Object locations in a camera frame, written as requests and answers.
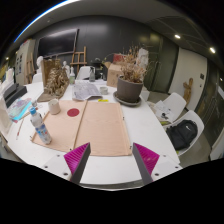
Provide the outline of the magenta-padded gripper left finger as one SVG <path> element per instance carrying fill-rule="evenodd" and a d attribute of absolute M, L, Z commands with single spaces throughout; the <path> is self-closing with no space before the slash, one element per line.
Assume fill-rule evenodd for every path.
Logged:
<path fill-rule="evenodd" d="M 42 169 L 61 178 L 69 179 L 74 184 L 79 184 L 90 152 L 90 144 L 85 143 L 65 155 L 57 154 L 52 157 L 42 166 Z"/>

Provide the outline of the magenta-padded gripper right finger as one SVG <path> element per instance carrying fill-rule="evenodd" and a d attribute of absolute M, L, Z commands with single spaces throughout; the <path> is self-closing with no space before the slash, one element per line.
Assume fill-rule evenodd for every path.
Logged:
<path fill-rule="evenodd" d="M 144 185 L 152 183 L 182 169 L 168 155 L 159 155 L 137 143 L 133 144 L 135 157 Z"/>

